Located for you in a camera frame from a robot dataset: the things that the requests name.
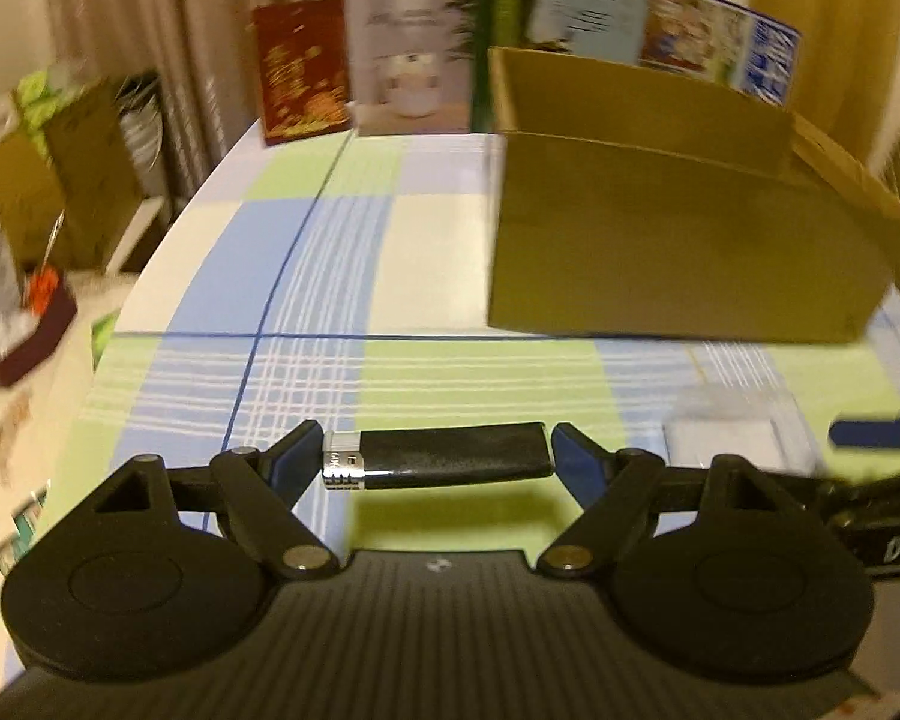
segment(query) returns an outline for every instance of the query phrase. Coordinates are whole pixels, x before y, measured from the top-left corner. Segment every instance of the brown cardboard box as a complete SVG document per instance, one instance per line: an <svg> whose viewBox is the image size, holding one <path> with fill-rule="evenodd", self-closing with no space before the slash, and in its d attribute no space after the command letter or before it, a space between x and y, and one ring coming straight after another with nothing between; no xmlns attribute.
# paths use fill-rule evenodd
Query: brown cardboard box
<svg viewBox="0 0 900 720"><path fill-rule="evenodd" d="M25 268L40 262L65 210L52 261L60 269L102 268L143 199L110 85L89 90L44 132L53 165L21 131L0 141L0 224Z"/></svg>
<svg viewBox="0 0 900 720"><path fill-rule="evenodd" d="M490 324L851 341L900 203L812 124L683 76L494 49L504 134Z"/></svg>

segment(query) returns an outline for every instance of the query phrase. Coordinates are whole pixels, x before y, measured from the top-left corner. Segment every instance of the red book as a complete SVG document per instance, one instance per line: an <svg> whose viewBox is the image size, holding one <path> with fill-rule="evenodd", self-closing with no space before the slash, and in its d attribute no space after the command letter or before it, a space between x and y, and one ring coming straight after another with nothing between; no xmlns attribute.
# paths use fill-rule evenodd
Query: red book
<svg viewBox="0 0 900 720"><path fill-rule="evenodd" d="M343 0L253 11L268 146L350 129Z"/></svg>

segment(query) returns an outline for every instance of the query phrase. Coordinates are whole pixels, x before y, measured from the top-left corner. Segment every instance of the blue and green checkered tablecloth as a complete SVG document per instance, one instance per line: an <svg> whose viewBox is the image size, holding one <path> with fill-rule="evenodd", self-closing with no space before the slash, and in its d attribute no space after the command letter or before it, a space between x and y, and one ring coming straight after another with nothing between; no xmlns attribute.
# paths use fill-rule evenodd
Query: blue and green checkered tablecloth
<svg viewBox="0 0 900 720"><path fill-rule="evenodd" d="M606 447L665 455L663 421L706 383L789 391L800 429L842 475L900 470L900 456L826 445L837 413L900 410L895 292L850 346L487 327L487 138L343 133L264 149L257 127L247 132L127 301L59 460L48 521L134 454L204 464L223 447L266 447L305 418L332 430L570 421ZM556 479L396 493L314 484L298 505L340 551L523 547L531 558L577 512Z"/></svg>

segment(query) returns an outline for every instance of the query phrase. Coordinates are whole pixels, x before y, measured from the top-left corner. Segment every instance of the circular base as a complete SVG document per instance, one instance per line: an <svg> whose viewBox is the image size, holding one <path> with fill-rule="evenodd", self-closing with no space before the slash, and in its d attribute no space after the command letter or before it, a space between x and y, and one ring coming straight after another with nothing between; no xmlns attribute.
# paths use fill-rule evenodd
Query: circular base
<svg viewBox="0 0 900 720"><path fill-rule="evenodd" d="M79 680L146 679L211 658L258 615L268 585L235 544L140 522L88 535L48 533L7 577L2 615L28 664Z"/></svg>
<svg viewBox="0 0 900 720"><path fill-rule="evenodd" d="M610 594L663 658L754 683L807 679L851 658L874 608L850 553L774 514L653 538L620 562Z"/></svg>

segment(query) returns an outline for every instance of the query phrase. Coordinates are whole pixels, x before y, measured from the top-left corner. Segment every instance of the green book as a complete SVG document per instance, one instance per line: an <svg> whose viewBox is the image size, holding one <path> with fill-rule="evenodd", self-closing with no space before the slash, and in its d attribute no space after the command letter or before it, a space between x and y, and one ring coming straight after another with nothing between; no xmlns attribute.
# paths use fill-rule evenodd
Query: green book
<svg viewBox="0 0 900 720"><path fill-rule="evenodd" d="M522 46L533 0L477 0L474 19L474 68L471 129L493 131L493 101L490 95L491 46Z"/></svg>

